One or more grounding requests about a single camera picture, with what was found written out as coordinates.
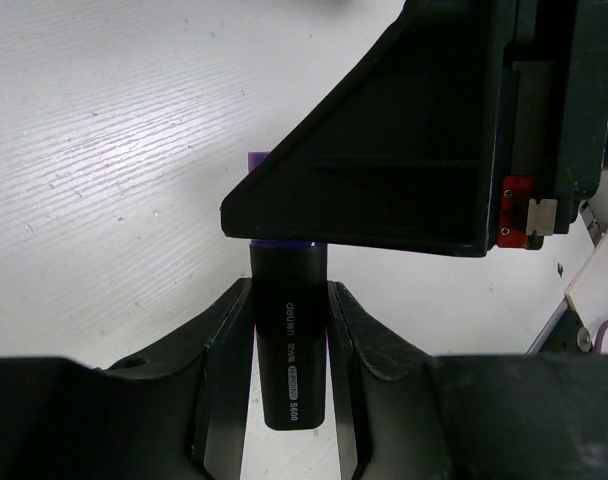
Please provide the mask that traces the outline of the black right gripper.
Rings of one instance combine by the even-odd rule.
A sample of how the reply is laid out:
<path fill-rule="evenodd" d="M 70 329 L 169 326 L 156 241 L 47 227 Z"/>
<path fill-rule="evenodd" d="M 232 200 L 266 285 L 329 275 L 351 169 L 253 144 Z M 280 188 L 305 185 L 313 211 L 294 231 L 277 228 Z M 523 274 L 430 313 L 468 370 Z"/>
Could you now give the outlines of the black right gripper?
<path fill-rule="evenodd" d="M 500 248 L 565 234 L 608 170 L 608 1 L 518 1 L 503 51 L 510 165 Z"/>

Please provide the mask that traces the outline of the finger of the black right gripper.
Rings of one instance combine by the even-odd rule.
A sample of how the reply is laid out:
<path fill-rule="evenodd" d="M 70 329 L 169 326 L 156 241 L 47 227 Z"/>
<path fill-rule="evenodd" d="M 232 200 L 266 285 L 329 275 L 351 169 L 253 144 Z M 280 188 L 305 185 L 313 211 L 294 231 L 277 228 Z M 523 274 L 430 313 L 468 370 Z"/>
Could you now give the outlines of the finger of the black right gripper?
<path fill-rule="evenodd" d="M 408 1 L 223 200 L 233 238 L 482 257 L 500 1 Z"/>

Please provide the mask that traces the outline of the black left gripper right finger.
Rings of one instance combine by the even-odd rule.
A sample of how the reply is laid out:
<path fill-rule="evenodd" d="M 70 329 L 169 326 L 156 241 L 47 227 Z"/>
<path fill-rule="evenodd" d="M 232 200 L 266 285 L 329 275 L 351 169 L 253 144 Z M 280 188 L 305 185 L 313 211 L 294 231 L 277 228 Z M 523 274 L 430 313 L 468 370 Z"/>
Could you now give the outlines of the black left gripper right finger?
<path fill-rule="evenodd" d="M 431 356 L 328 286 L 344 479 L 608 479 L 608 355 Z"/>

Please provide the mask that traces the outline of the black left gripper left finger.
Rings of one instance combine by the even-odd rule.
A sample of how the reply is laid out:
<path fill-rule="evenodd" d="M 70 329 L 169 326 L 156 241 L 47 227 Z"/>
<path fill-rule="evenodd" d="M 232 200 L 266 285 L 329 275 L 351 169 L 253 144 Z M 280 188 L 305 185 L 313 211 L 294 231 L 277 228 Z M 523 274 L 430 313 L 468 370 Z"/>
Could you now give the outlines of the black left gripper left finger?
<path fill-rule="evenodd" d="M 0 479 L 236 479 L 253 353 L 251 283 L 106 369 L 0 358 Z"/>

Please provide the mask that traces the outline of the black highlighter purple cap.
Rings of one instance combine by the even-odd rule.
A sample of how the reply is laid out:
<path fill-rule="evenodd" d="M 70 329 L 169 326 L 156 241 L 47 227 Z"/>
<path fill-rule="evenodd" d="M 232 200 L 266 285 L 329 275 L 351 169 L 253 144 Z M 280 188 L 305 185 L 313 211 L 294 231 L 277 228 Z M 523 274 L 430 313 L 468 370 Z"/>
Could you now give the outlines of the black highlighter purple cap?
<path fill-rule="evenodd" d="M 250 261 L 265 424 L 315 429 L 325 419 L 327 246 L 253 240 Z"/>

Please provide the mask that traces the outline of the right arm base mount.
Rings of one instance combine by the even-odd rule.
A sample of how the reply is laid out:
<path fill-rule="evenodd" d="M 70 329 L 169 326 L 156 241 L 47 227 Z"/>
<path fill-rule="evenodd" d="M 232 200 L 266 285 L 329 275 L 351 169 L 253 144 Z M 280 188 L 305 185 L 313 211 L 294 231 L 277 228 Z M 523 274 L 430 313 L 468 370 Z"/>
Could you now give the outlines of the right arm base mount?
<path fill-rule="evenodd" d="M 608 228 L 529 351 L 608 354 Z"/>

